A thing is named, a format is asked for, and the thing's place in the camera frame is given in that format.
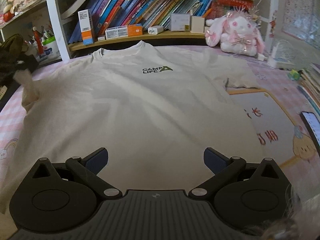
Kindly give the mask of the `red bottle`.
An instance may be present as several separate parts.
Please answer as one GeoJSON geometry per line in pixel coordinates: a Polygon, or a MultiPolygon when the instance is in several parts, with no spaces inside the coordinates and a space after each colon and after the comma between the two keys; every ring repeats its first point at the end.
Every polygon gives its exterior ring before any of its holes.
{"type": "Polygon", "coordinates": [[[37,47],[38,47],[38,51],[39,51],[39,55],[43,54],[43,46],[41,43],[41,37],[42,35],[40,34],[40,32],[37,30],[36,27],[33,27],[33,33],[34,33],[34,37],[37,43],[37,47]]]}

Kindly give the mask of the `white orange tall box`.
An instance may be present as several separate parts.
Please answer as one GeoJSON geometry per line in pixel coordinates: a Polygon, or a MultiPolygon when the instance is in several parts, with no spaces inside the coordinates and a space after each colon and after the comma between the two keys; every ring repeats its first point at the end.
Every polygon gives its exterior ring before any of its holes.
{"type": "Polygon", "coordinates": [[[94,43],[94,28],[91,12],[88,9],[78,12],[80,32],[83,44],[90,45],[94,43]]]}

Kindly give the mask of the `beige camp life t-shirt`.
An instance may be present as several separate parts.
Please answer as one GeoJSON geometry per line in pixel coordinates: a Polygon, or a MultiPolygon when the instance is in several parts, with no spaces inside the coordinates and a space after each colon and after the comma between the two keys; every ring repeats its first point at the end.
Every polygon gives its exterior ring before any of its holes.
{"type": "Polygon", "coordinates": [[[259,162],[263,149],[227,87],[257,87],[245,60],[139,42],[99,49],[23,86],[23,128],[1,190],[1,212],[37,159],[63,162],[104,147],[100,177],[121,191],[191,190],[211,177],[212,147],[259,162]]]}

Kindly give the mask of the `row of colourful books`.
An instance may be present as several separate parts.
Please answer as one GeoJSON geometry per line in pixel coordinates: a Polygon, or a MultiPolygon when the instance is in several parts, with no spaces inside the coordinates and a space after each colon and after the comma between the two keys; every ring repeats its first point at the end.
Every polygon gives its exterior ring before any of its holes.
{"type": "Polygon", "coordinates": [[[88,6],[93,21],[90,34],[97,41],[112,28],[138,26],[141,32],[160,26],[169,31],[189,31],[190,22],[175,28],[172,17],[191,15],[205,20],[222,17],[229,11],[244,13],[249,22],[260,27],[254,0],[92,0],[88,6]]]}

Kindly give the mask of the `white tub green lid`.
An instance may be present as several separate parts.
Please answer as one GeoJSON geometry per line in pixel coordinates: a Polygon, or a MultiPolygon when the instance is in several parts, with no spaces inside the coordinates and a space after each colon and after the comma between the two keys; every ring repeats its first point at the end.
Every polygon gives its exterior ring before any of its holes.
{"type": "Polygon", "coordinates": [[[59,48],[54,36],[42,41],[43,49],[49,59],[56,59],[60,56],[59,48]]]}

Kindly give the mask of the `white pink plush bunny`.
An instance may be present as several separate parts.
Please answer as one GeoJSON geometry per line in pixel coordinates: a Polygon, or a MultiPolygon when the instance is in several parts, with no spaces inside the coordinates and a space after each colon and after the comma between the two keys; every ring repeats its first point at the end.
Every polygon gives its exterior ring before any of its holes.
{"type": "Polygon", "coordinates": [[[252,16],[243,8],[228,11],[224,16],[206,20],[204,32],[209,47],[220,46],[225,53],[255,56],[265,49],[264,41],[252,16]]]}

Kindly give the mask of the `wooden bookshelf board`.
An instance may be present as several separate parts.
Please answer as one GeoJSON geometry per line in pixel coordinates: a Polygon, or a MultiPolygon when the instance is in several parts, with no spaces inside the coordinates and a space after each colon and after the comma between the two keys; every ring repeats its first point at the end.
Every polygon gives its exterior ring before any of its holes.
{"type": "Polygon", "coordinates": [[[201,39],[204,40],[204,33],[191,33],[191,32],[181,32],[181,31],[164,31],[158,35],[151,35],[151,34],[143,34],[139,36],[130,36],[130,37],[119,37],[119,38],[112,38],[102,41],[95,41],[93,44],[84,45],[81,42],[70,44],[68,46],[71,52],[93,48],[93,47],[100,47],[103,45],[109,44],[116,44],[116,43],[123,43],[123,42],[133,42],[133,41],[147,41],[147,40],[176,40],[176,39],[201,39]]]}

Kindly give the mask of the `stack of books right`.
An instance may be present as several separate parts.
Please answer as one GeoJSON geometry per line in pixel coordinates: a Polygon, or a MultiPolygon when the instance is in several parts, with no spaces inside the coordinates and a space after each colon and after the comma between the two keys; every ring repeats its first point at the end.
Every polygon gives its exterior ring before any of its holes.
{"type": "Polygon", "coordinates": [[[319,64],[311,63],[298,72],[300,74],[300,86],[308,94],[310,103],[319,115],[319,64]]]}

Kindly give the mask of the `white card box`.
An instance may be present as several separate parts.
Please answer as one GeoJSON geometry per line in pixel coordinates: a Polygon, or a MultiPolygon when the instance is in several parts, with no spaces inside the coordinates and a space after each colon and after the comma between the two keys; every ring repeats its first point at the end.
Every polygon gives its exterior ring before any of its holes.
{"type": "Polygon", "coordinates": [[[190,15],[189,14],[176,14],[170,16],[170,30],[171,31],[190,31],[190,15]]]}

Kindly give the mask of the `smartphone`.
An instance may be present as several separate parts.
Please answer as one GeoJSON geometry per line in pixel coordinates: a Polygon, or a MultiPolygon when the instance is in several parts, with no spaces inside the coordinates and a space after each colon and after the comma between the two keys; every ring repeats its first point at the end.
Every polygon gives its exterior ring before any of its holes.
{"type": "Polygon", "coordinates": [[[312,112],[302,111],[300,114],[300,118],[302,119],[306,129],[308,130],[311,139],[316,146],[316,150],[320,152],[320,123],[317,119],[317,116],[312,112]]]}

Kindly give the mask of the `white charger block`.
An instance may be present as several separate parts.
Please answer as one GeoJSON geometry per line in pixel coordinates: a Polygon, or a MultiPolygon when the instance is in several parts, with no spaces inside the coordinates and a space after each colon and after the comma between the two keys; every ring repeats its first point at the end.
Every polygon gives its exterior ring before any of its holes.
{"type": "Polygon", "coordinates": [[[151,27],[148,27],[148,34],[150,35],[158,35],[164,31],[164,28],[160,25],[154,25],[151,27]]]}

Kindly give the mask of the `white shelf post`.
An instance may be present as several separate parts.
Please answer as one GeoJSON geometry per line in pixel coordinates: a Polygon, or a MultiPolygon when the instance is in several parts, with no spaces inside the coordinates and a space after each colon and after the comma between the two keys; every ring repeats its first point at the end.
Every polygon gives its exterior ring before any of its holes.
{"type": "Polygon", "coordinates": [[[50,22],[55,35],[57,46],[60,52],[62,61],[70,60],[70,51],[66,41],[65,32],[61,22],[61,14],[59,9],[58,0],[46,0],[50,22]]]}

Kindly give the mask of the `cream pen holder box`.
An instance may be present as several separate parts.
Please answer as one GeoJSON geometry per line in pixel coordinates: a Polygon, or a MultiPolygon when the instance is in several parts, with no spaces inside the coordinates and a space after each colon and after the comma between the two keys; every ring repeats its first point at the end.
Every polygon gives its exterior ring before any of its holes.
{"type": "Polygon", "coordinates": [[[201,16],[191,16],[191,33],[202,34],[204,33],[205,18],[201,16]]]}

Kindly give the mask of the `white orange flat box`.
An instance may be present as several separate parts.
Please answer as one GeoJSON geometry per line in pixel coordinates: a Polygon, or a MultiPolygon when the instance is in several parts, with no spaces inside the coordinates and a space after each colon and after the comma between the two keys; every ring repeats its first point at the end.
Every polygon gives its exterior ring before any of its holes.
{"type": "Polygon", "coordinates": [[[141,24],[125,25],[119,27],[108,28],[105,30],[106,39],[133,37],[143,35],[143,27],[141,24]]]}

